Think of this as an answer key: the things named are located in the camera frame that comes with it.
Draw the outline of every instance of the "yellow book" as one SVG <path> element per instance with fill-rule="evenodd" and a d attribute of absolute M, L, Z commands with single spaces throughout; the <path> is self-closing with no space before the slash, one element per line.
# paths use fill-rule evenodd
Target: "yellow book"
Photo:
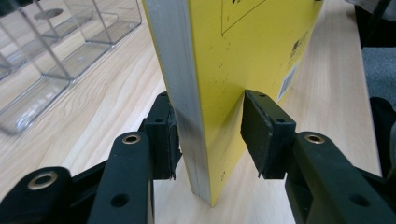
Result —
<path fill-rule="evenodd" d="M 191 190 L 212 206 L 246 145 L 244 90 L 280 101 L 311 36 L 316 0 L 144 0 L 176 111 Z"/>

